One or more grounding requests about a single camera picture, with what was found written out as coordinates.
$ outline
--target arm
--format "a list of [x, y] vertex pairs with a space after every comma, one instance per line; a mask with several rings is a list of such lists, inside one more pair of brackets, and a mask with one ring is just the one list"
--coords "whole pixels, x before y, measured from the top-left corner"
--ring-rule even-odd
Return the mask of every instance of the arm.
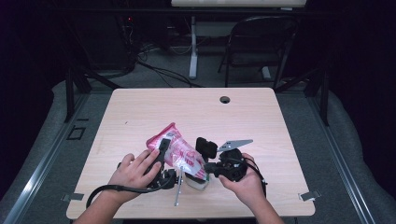
[[[243, 153], [243, 157], [253, 160], [246, 153]], [[250, 167], [247, 168], [247, 174], [239, 182], [230, 181], [223, 175], [219, 176], [219, 180], [226, 189], [233, 191], [236, 197], [251, 210], [259, 224], [283, 223], [274, 207], [265, 198], [262, 181]]]
[[[145, 189], [160, 171], [161, 163], [157, 162], [144, 175], [158, 154], [159, 150], [154, 150], [151, 153], [149, 150], [145, 150], [136, 159], [133, 154], [126, 155], [120, 167], [111, 176], [108, 184], [122, 185], [134, 189]], [[139, 194], [133, 192], [105, 190], [99, 194], [91, 206], [74, 223], [110, 223], [119, 208], [137, 196]]]

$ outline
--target small hole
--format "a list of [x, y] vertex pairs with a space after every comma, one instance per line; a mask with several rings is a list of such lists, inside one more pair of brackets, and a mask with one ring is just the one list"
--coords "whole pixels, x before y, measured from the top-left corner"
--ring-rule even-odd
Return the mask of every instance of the small hole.
[[228, 96], [221, 96], [221, 97], [220, 97], [220, 101], [221, 101], [222, 103], [224, 103], [224, 104], [228, 104], [228, 103], [230, 103], [230, 97], [228, 97]]

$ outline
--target chair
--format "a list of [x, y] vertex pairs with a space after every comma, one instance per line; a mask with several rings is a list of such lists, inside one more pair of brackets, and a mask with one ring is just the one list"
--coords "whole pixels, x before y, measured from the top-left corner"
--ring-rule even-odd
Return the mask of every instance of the chair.
[[289, 16], [250, 17], [231, 30], [218, 73], [226, 64], [225, 87], [229, 84], [229, 67], [277, 66], [273, 88], [280, 80], [286, 62], [285, 52], [297, 31], [298, 23]]

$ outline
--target dark background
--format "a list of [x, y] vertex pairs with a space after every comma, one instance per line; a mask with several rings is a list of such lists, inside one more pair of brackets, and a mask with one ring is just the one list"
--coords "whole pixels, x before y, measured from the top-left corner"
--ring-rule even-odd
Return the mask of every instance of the dark background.
[[[124, 69], [131, 46], [125, 46], [114, 18], [74, 18], [80, 41], [62, 21], [36, 7], [39, 1], [2, 1], [0, 5], [0, 199], [28, 155], [50, 109], [51, 88], [64, 80], [68, 60], [61, 43], [77, 62], [92, 69]], [[75, 4], [72, 1], [62, 4]], [[95, 1], [112, 6], [114, 1]], [[376, 181], [396, 198], [396, 24], [391, 1], [311, 0], [308, 9], [343, 9], [341, 21], [303, 19], [285, 74], [302, 75], [316, 67], [332, 40], [341, 39], [329, 70], [331, 90], [340, 98], [361, 139], [363, 157]], [[141, 22], [154, 39], [152, 21]], [[113, 40], [109, 48], [101, 41]], [[95, 48], [87, 55], [88, 48]]]

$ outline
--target snack bag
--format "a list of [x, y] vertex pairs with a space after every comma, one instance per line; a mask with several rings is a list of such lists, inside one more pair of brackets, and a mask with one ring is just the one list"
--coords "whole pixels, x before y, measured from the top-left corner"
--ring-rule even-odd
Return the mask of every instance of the snack bag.
[[183, 139], [174, 122], [146, 142], [148, 149], [154, 150], [158, 148], [164, 138], [171, 140], [169, 148], [165, 152], [164, 160], [166, 164], [178, 169], [183, 167], [183, 171], [187, 174], [207, 180], [208, 176], [204, 169], [204, 159], [199, 152]]

